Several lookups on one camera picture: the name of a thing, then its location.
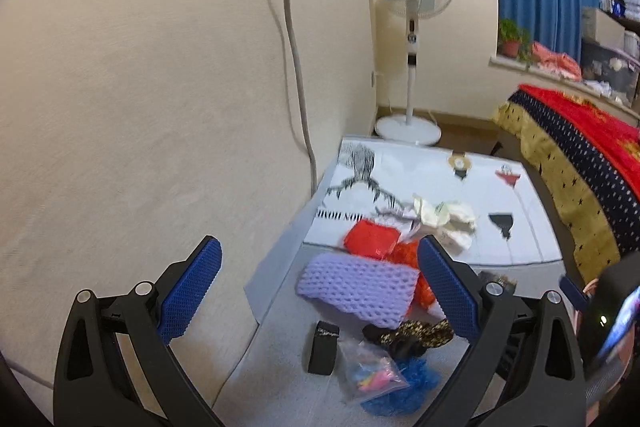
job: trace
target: fan base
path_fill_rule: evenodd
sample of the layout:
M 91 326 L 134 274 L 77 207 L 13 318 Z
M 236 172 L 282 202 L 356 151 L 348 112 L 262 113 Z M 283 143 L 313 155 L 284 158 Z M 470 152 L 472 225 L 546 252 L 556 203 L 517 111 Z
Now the fan base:
M 376 122 L 376 133 L 387 140 L 412 143 L 414 145 L 436 145 L 442 131 L 424 118 L 414 116 L 411 125 L 407 125 L 404 114 L 385 116 Z

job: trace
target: black and gold scrunchie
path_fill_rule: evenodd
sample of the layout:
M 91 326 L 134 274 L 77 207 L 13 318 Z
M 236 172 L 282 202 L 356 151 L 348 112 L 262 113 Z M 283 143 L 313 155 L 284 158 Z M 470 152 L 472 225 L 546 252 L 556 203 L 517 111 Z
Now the black and gold scrunchie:
M 436 325 L 418 321 L 404 321 L 397 330 L 379 328 L 369 324 L 362 334 L 372 344 L 381 346 L 395 360 L 421 357 L 430 347 L 441 347 L 453 338 L 453 329 L 444 319 Z

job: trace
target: cardboard box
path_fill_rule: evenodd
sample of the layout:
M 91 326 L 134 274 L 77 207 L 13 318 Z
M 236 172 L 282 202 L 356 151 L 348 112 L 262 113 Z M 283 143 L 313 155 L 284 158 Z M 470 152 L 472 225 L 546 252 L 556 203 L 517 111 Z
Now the cardboard box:
M 625 48 L 625 27 L 599 8 L 582 8 L 582 37 L 607 48 Z

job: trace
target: white basket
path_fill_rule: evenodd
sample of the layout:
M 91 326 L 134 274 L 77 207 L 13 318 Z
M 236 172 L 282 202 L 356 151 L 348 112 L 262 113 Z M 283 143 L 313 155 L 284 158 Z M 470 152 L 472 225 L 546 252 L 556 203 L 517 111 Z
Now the white basket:
M 640 58 L 640 37 L 633 32 L 625 32 L 625 53 Z

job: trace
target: black polka dot fabric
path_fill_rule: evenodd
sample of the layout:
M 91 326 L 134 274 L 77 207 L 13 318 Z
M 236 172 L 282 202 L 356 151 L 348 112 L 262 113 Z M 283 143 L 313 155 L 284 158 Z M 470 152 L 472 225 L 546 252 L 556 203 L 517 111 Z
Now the black polka dot fabric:
M 540 100 L 518 90 L 509 101 L 529 113 L 593 191 L 613 232 L 620 257 L 640 250 L 640 204 L 618 170 L 573 124 Z

